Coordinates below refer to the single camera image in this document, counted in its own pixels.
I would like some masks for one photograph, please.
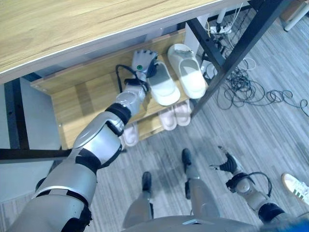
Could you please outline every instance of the gray carpet floor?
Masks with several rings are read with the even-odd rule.
[[[240,14],[236,26],[244,14]],[[248,25],[252,17],[250,13],[244,25]],[[248,71],[249,77],[266,91],[289,89],[296,103],[309,98],[307,16],[288,33],[277,19],[248,56],[257,64],[254,70]],[[261,225],[246,202],[225,187],[231,175],[208,168],[210,164],[225,161],[218,145],[235,155],[247,172],[266,173],[273,183],[272,200],[286,212],[298,216],[309,210],[281,182],[281,174],[288,172],[309,184],[309,118],[286,103],[221,110],[214,96],[189,126],[178,126],[141,141],[128,148],[108,168],[98,171],[98,186],[91,205],[93,221],[85,231],[120,231],[126,210],[140,193],[141,175],[145,171],[153,176],[152,203],[156,218],[190,214],[181,163],[181,151],[185,147],[191,150],[201,178],[211,188],[222,216]],[[267,191],[264,177],[257,176],[254,180],[258,189]],[[30,195],[0,205],[0,231],[12,224],[29,200]]]

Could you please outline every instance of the black cable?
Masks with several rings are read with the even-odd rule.
[[[229,105],[222,107],[219,103],[220,90],[224,89],[224,97],[229,101]],[[293,93],[290,90],[272,89],[268,92],[264,87],[256,81],[249,79],[248,73],[245,70],[236,68],[231,75],[226,79],[225,84],[217,91],[217,105],[222,110],[228,110],[232,106],[242,107],[245,104],[255,106],[266,106],[272,103],[284,102],[292,107],[301,109],[302,112],[309,117],[305,112],[305,107],[308,106],[308,100],[302,99],[299,104],[291,103]]]
[[[134,71],[131,67],[129,67],[127,65],[117,64],[116,67],[115,67],[115,71],[116,71],[116,75],[117,75],[117,82],[118,82],[118,87],[119,87],[120,93],[122,93],[122,85],[121,85],[121,80],[120,80],[120,77],[119,77],[119,68],[120,67],[128,70],[130,73],[132,73],[135,76],[135,79],[125,79],[125,84],[130,83],[131,85],[140,85],[140,86],[142,86],[145,94],[147,94],[147,92],[149,91],[149,84],[138,78],[138,76],[136,74],[136,72],[138,72],[138,71]]]
[[[306,214],[309,214],[309,211],[307,211],[307,212],[305,212],[305,213],[299,215],[298,218],[300,218],[300,217],[302,217],[302,216],[304,216],[304,215],[306,215]]]
[[[248,9],[247,13],[243,16],[242,21],[241,21],[240,25],[238,26],[238,28],[237,28],[237,30],[236,30],[234,36],[232,37],[231,41],[233,41],[233,39],[235,38],[235,36],[237,35],[238,32],[239,32],[239,37],[238,37],[238,39],[241,37],[242,24],[243,24],[243,22],[245,21],[246,17],[248,16],[248,13],[249,13],[250,10],[251,10],[251,8]]]
[[[250,177],[252,175],[258,175],[258,174],[259,175],[263,175],[263,176],[266,177],[266,179],[268,181],[268,194],[267,194],[267,196],[270,197],[271,196],[271,191],[272,191],[272,183],[270,181],[270,178],[265,173],[263,173],[263,172],[254,172],[254,173],[247,174],[247,175],[243,176],[242,178],[237,179],[237,183],[239,183],[241,180],[246,179],[246,178],[248,178],[248,177]]]
[[[138,79],[138,77],[137,77],[136,72],[131,67],[124,65],[124,64],[117,64],[116,67],[115,67],[115,70],[116,70],[116,75],[117,75],[119,91],[122,93],[122,85],[121,85],[121,80],[120,80],[120,77],[119,77],[119,68],[120,67],[128,70],[130,73],[132,73],[135,76],[136,79]]]

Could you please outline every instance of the white pole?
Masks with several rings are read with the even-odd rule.
[[[223,20],[223,18],[224,18],[224,15],[225,15],[225,13],[226,13],[226,10],[227,10],[227,8],[223,8],[223,9],[220,11],[220,13],[219,13],[219,15],[218,15],[218,18],[217,18],[217,23],[222,23],[222,20]]]
[[[300,12],[285,26],[284,30],[289,31],[305,14],[309,11],[309,3],[307,3]]]

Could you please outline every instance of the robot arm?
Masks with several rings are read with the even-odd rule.
[[[157,53],[136,51],[132,70],[141,81],[125,90],[77,136],[72,152],[41,183],[10,232],[82,232],[89,224],[97,170],[110,165],[121,152],[118,138],[146,96],[146,77],[155,72]]]

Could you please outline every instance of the metal frame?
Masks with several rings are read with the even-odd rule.
[[[204,52],[207,54],[208,60],[214,64],[218,71],[218,74],[209,82],[206,94],[194,107],[192,116],[196,115],[207,100],[215,93],[291,1],[292,0],[249,1],[257,13],[227,59],[224,59],[221,55],[219,49],[207,35],[197,18],[186,21],[204,49]],[[26,79],[33,81],[35,78],[38,78],[38,76],[31,75]],[[0,149],[0,163],[61,160],[69,155],[70,150],[29,149],[19,79],[5,84],[5,100],[10,145],[12,149]]]
[[[254,4],[254,8],[257,5],[259,6],[258,11],[226,60],[214,45],[211,38],[205,33],[201,23],[196,18],[187,21],[192,32],[206,52],[208,60],[214,64],[218,71],[217,75],[210,81],[206,94],[197,102],[191,116],[197,114],[291,1],[265,0],[262,4],[256,4],[253,0],[249,1],[250,4]]]

